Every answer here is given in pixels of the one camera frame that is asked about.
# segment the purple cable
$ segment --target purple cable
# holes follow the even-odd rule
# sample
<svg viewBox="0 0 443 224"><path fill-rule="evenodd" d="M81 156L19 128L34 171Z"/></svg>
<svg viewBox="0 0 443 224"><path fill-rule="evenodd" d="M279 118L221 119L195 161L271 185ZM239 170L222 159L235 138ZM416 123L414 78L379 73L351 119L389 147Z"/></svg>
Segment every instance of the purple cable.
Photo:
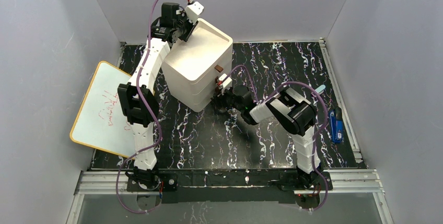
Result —
<svg viewBox="0 0 443 224"><path fill-rule="evenodd" d="M309 90L311 90L311 92L317 97L317 99L320 101L321 106L323 107L324 121L323 121L323 124L319 127L319 129L312 136L312 139L315 140L315 138L320 134L321 131L323 131L326 128L326 125L328 124L328 110L326 109L326 104L324 103L323 99L321 98L321 96L319 95L319 93L315 89L313 89L312 87L310 87L309 85L307 85L305 83L301 83L301 82L297 82L297 81L287 81L287 82L281 84L280 86L278 86L264 101L273 97L283 86L290 85L290 84L299 85L299 86L306 87ZM326 198L328 197L328 182L326 181L326 178L323 176L323 174L321 174L316 168L315 155L314 155L317 151L316 142L314 143L313 146L314 147L312 149L312 168L314 168L314 171L323 179L324 185L326 185L323 201L316 208L313 209L313 210L317 210L321 206L323 206L323 204L326 202Z"/></svg>
<svg viewBox="0 0 443 224"><path fill-rule="evenodd" d="M137 87L138 97L143 101L143 104L145 104L146 108L148 109L149 113L151 114L152 118L154 119L155 125L156 125L156 127L157 127L157 129L158 129L158 139L157 139L157 141L156 141L154 144L150 145L149 147L145 147L145 148L140 149L140 150L137 151L135 154L129 156L128 158L126 158L126 159L122 162L122 164L121 164L120 167L119 167L119 172L117 173L117 181L116 181L116 183L115 183L115 192L116 192L116 194L117 194L117 198L119 199L120 204L122 205L122 207L123 207L124 209L126 209L126 210L128 210L129 212L134 213L134 214L144 214L144 213L148 213L148 212L150 212L150 211L152 211L152 210L154 210L154 209L156 208L156 207L154 207L154 208L152 208L152 209L150 209L150 210L145 210L145 211L134 211L134 210L128 208L128 207L122 202L122 199L121 199L121 197L120 197L120 195L119 195L119 178L120 178L120 173L121 173L121 171L122 171L123 166L124 166L129 160L131 160L132 158L134 158L138 153L143 152L143 151L146 151L146 150L148 150L148 149L151 149L151 148L157 146L157 145L161 142L161 140L163 139L163 134L162 134L162 132L161 132L160 123L158 122L157 117L155 116L154 112L152 111L152 109L151 109L151 107L149 106L148 102L146 101L145 97L143 96L143 94L142 94L142 90L140 89L140 85L139 85L140 76L141 76L141 73L142 73L143 66L146 64L146 61L148 60L148 57L149 57L149 52L150 52L150 48L151 48L151 38L152 38L152 36L151 36L150 25L152 24L152 16L153 16L153 13L154 13L154 8L155 8L155 6L157 5L158 1L159 1L159 0L155 0L154 4L153 4L153 6L152 6L152 9L151 9L151 13L149 14L149 24L148 24L148 26L149 26L149 34L148 34L148 46L147 46L148 48L147 48L147 50L146 50L146 57L145 57L145 59L144 59L143 62L142 62L142 66L141 66L140 69L138 70L137 80L136 80L136 87Z"/></svg>
<svg viewBox="0 0 443 224"><path fill-rule="evenodd" d="M252 82L251 75L249 74L248 69L247 69L244 65L238 65L238 66L234 67L234 68L229 72L229 74L226 76L226 78L222 80L222 82L224 82L227 78L229 78L229 77L232 75L232 73L233 73L237 68L240 68L240 67L243 68L243 70L245 70L246 73L248 74L249 82L251 83L252 92L254 93L254 96L255 96L255 101L256 101L256 103L259 103L259 99L258 99L258 97L257 97L257 91L256 91L255 86L254 86L254 82Z"/></svg>

